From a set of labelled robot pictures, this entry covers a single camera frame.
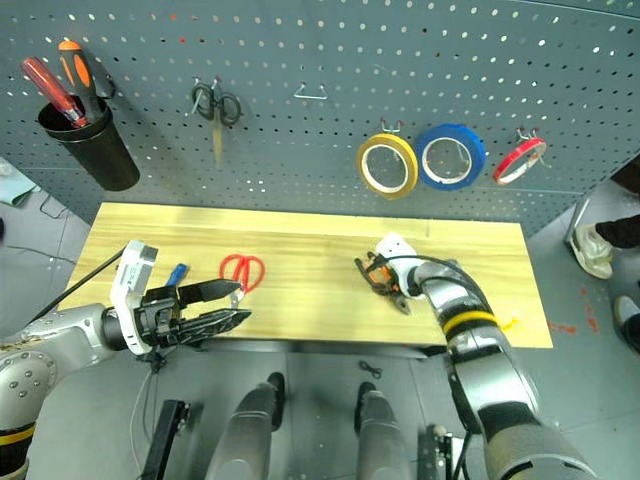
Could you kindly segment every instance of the gray pegboard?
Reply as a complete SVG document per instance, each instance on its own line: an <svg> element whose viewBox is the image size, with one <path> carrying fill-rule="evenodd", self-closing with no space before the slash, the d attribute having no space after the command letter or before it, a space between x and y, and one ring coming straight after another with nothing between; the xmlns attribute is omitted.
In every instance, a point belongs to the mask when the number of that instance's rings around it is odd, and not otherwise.
<svg viewBox="0 0 640 480"><path fill-rule="evenodd" d="M5 2L2 155L87 221L111 200L520 221L530 235L640 147L636 6L563 3ZM45 100L18 65L37 55L61 74L65 36L98 83L107 71L118 86L110 104L142 173L127 192L101 192L35 123ZM209 122L185 116L192 77L215 75L244 110L223 132L220 171ZM301 81L309 93L324 84L329 100L293 98ZM451 193L370 193L353 159L381 116L401 120L409 142L441 123L470 126L488 151L482 175ZM498 187L491 174L521 125L540 128L552 168Z"/></svg>

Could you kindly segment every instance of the yellow tape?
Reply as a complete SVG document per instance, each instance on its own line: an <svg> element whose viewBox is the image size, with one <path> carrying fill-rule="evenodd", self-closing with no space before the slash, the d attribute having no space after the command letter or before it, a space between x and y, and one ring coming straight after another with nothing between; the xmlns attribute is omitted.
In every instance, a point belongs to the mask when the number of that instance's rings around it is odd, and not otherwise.
<svg viewBox="0 0 640 480"><path fill-rule="evenodd" d="M0 446L12 445L24 440L25 438L29 438L31 435L33 435L33 432L35 432L35 430L36 426L33 425L26 430L23 430L22 432L12 433L10 435L2 435L0 436Z"/></svg>
<svg viewBox="0 0 640 480"><path fill-rule="evenodd" d="M387 187L376 181L373 178L373 175L371 175L367 165L368 155L374 148L378 147L390 148L402 160L406 173L401 185L396 187ZM411 148L411 145L402 138L389 133L379 133L374 135L360 145L356 155L356 167L364 184L370 190L382 195L387 200L394 200L405 196L413 190L416 186L416 182L418 181L418 160L416 159L416 154L413 151L413 148Z"/></svg>
<svg viewBox="0 0 640 480"><path fill-rule="evenodd" d="M474 320L490 320L498 325L498 320L496 320L496 317L494 317L490 313L474 310L472 312L464 312L456 315L444 324L444 327L442 327L442 331L446 335L451 331L452 328L457 327L461 323L473 322Z"/></svg>

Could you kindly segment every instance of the floor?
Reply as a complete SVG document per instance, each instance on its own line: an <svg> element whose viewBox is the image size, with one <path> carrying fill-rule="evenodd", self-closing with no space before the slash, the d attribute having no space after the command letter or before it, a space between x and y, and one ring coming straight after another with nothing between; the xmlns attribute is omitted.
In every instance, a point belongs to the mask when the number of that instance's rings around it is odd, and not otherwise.
<svg viewBox="0 0 640 480"><path fill-rule="evenodd" d="M68 212L57 219L41 213L46 198L40 192L20 209L0 206L7 230L0 245L0 337L18 330L65 288L89 230ZM62 208L49 200L43 210L57 216ZM636 196L605 183L593 194L585 221L638 211ZM589 277L562 243L570 216L565 213L528 242L555 348L517 353L538 387L543 419L566 434L600 478L631 480L637 478L634 455L640 440L640 358L616 333L610 305L620 293L640 301L634 273L640 255L619 254L610 282ZM458 435L463 431L449 396L443 359L412 357L401 348L285 352L271 342L220 342L216 351L205 352L179 349L153 377L150 395L142 395L146 400L133 424L137 454L143 461L148 448L142 419L152 428L154 411L159 412L163 399L186 400L193 414L174 442L166 478L202 478L225 421L242 396L270 372L281 371L288 382L288 405L283 425L273 435L270 478L354 479L354 401L360 382L371 380L357 366L364 358L383 368L375 383L395 410L417 471L429 425L444 425ZM136 478L129 421L147 371L146 365L121 352L112 361L64 379L39 418L29 478ZM468 463L473 480L486 478L479 441L472 445Z"/></svg>

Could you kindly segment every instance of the wooden board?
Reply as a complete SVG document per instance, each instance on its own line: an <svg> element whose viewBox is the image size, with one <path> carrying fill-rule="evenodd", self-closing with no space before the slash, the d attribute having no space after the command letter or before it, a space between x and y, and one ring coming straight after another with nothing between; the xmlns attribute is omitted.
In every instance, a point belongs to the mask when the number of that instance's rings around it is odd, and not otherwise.
<svg viewBox="0 0 640 480"><path fill-rule="evenodd" d="M257 255L262 284L242 302L253 314L228 335L403 344L444 344L426 301L410 316L375 295L353 259L388 232L418 253L458 260L484 290L514 346L552 347L519 224L313 215L161 205L104 203L71 277L73 284L129 240L159 249L148 287L164 285L177 263L190 266L184 284L218 277L232 253ZM109 305L110 267L62 305ZM189 316L228 306L195 304Z"/></svg>

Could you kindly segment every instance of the red scissor handle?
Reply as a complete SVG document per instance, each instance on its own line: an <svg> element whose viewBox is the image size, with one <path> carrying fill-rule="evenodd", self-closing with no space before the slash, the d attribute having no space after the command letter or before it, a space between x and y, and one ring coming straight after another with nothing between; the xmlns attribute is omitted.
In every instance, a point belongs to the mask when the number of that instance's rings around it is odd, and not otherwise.
<svg viewBox="0 0 640 480"><path fill-rule="evenodd" d="M222 263L220 264L220 271L218 272L220 278L225 278L225 270L227 268L227 265L234 260L237 260L238 263L233 270L231 280L233 280L234 282L240 282L244 293L249 293L251 290L256 288L260 284L260 282L262 282L265 273L264 263L256 256L245 256L239 253L234 253L233 255L229 255L224 260L222 260ZM249 270L251 262L255 262L258 265L259 272L258 277L255 279L253 284L249 285Z"/></svg>

